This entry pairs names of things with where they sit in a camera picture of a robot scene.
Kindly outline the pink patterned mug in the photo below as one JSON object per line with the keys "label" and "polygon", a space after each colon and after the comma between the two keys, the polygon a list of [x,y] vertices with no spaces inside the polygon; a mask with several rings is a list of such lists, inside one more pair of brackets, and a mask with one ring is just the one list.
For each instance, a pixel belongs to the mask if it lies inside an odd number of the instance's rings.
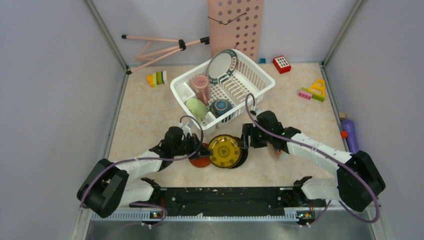
{"label": "pink patterned mug", "polygon": [[204,75],[198,75],[192,80],[191,88],[194,91],[197,99],[208,106],[210,101],[209,79]]}

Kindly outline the white plate green rim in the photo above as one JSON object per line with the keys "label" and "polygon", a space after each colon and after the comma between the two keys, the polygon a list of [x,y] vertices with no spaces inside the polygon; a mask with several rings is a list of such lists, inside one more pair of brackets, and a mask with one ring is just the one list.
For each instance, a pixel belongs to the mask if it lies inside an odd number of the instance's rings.
{"label": "white plate green rim", "polygon": [[234,49],[218,52],[206,68],[206,77],[210,84],[216,85],[233,74],[238,64],[238,55]]}

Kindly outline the white plastic dish rack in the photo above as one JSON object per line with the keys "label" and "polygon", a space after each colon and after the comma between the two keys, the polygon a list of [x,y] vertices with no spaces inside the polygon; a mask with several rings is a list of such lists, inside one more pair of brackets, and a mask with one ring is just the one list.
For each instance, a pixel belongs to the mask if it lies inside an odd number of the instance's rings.
{"label": "white plastic dish rack", "polygon": [[215,116],[211,112],[207,113],[200,121],[206,136],[212,135],[217,128],[224,127],[246,111],[245,99],[247,94],[252,93],[255,97],[255,103],[259,104],[265,94],[276,85],[275,80],[247,55],[237,49],[233,49],[233,51],[234,53],[232,54],[228,49],[223,50],[212,59],[183,73],[170,82],[170,89],[175,99],[185,113],[191,115],[192,113],[187,108],[186,102],[197,97],[195,91],[191,88],[191,83],[195,77],[211,76],[211,72],[217,67],[209,67],[210,62],[217,64],[216,59],[220,54],[229,54],[236,59],[236,63],[233,66],[226,65],[219,82],[212,84],[209,88],[209,104],[219,99],[225,99],[231,103],[232,109],[222,116]]}

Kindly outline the light green mug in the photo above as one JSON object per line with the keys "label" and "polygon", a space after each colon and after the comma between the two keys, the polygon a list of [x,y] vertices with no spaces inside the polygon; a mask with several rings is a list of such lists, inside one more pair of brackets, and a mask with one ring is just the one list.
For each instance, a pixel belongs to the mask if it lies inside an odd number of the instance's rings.
{"label": "light green mug", "polygon": [[197,98],[188,99],[185,105],[198,121],[203,120],[208,113],[208,107]]}

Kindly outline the brown ceramic bowl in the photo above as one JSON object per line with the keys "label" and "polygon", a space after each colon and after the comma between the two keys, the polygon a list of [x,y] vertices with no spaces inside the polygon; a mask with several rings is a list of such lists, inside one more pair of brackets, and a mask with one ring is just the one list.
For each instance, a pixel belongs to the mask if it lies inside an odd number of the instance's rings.
{"label": "brown ceramic bowl", "polygon": [[226,99],[217,99],[209,106],[209,111],[216,117],[220,117],[233,109],[233,105]]}

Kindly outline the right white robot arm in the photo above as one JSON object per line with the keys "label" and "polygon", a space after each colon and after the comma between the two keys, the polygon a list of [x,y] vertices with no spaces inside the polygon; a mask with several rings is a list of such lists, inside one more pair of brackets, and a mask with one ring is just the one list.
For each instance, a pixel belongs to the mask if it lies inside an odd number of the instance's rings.
{"label": "right white robot arm", "polygon": [[246,148],[273,146],[284,155],[304,158],[332,175],[331,178],[306,177],[293,192],[299,206],[312,200],[339,201],[356,212],[378,204],[378,195],[386,188],[371,156],[365,151],[351,153],[313,140],[300,130],[283,127],[270,111],[249,111],[251,123],[243,125],[241,141]]}

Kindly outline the yellow black plate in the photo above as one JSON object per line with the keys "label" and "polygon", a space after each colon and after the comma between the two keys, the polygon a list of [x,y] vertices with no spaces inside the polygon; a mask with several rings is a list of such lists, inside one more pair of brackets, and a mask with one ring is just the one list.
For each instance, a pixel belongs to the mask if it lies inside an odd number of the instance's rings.
{"label": "yellow black plate", "polygon": [[239,139],[228,134],[221,134],[213,137],[208,143],[210,162],[221,169],[234,169],[241,162],[242,149],[239,146]]}

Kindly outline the salmon mug white interior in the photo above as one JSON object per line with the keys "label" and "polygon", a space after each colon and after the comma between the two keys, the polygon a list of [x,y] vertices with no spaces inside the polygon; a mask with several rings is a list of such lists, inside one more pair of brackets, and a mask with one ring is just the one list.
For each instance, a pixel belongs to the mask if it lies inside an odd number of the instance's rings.
{"label": "salmon mug white interior", "polygon": [[289,156],[288,153],[286,153],[283,150],[280,150],[280,149],[275,148],[273,145],[271,145],[270,148],[271,148],[272,152],[274,153],[275,157],[278,160],[284,160],[284,159],[286,159]]}

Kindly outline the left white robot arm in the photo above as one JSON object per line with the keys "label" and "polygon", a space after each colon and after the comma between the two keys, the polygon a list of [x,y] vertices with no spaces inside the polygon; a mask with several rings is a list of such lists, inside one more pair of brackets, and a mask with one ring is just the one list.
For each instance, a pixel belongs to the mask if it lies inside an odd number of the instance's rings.
{"label": "left white robot arm", "polygon": [[154,207],[160,193],[142,178],[167,168],[174,161],[209,157],[212,152],[187,127],[171,126],[158,145],[134,158],[111,162],[104,158],[93,167],[77,192],[83,207],[106,218],[117,208],[133,202]]}

